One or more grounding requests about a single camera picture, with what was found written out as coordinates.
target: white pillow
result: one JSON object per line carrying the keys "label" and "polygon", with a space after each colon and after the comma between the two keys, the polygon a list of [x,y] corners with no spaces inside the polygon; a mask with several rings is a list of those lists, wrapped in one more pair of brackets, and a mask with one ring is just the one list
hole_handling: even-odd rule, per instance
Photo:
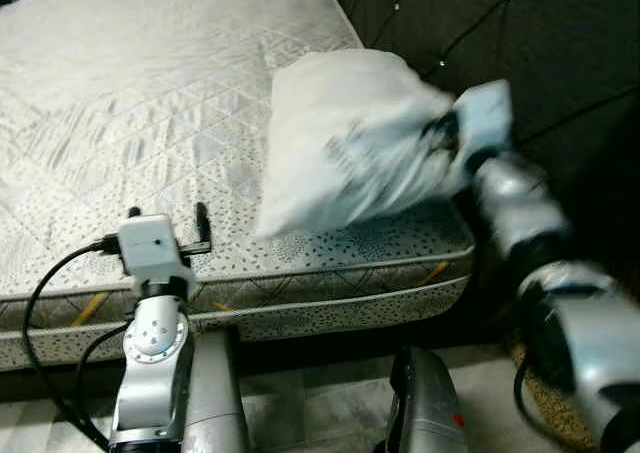
{"label": "white pillow", "polygon": [[278,70],[257,236],[342,228],[455,193],[466,181],[451,171],[456,151],[423,134],[452,104],[391,53],[310,53]]}

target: dark upholstered headboard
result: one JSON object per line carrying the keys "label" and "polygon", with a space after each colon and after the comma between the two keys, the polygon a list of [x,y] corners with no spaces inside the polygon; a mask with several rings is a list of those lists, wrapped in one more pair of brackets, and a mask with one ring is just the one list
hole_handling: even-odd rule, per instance
{"label": "dark upholstered headboard", "polygon": [[367,47],[429,83],[508,79],[514,143],[578,225],[606,222],[592,240],[610,246],[640,231],[639,0],[339,1]]}

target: bed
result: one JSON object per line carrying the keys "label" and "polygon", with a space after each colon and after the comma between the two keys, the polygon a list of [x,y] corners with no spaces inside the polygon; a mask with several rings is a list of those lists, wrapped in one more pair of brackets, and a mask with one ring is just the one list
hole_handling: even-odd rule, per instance
{"label": "bed", "polygon": [[[207,205],[190,318],[243,341],[421,320],[462,294],[474,244],[448,203],[252,235],[273,71],[361,46],[335,0],[21,0],[0,31],[0,370],[28,365],[18,331],[41,275],[132,206],[169,214],[187,243]],[[74,261],[36,309],[38,353],[75,362],[135,301],[116,258]],[[118,356],[112,342],[96,359]]]}

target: mattress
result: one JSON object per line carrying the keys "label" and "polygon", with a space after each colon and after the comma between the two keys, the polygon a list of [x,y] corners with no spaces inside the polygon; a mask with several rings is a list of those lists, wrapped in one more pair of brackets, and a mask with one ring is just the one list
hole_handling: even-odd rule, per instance
{"label": "mattress", "polygon": [[[447,203],[253,237],[272,73],[360,46],[335,0],[22,0],[0,10],[0,31],[0,368],[26,364],[17,330],[40,277],[132,206],[167,213],[189,243],[207,205],[197,328],[253,341],[385,326],[441,313],[464,289],[473,241]],[[75,360],[122,321],[130,285],[112,257],[62,270],[34,316],[45,361]]]}

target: floor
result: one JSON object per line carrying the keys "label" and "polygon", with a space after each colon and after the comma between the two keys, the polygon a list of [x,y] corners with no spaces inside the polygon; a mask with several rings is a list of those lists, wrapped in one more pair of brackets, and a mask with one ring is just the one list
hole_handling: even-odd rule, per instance
{"label": "floor", "polygon": [[[501,348],[451,348],[438,354],[456,385],[472,453],[559,451],[531,432],[516,412],[511,397],[515,369]],[[243,379],[254,451],[370,453],[385,433],[390,366],[390,358],[380,358]],[[92,403],[98,426],[108,431],[110,401]],[[56,416],[47,400],[0,404],[0,451],[99,451]]]}

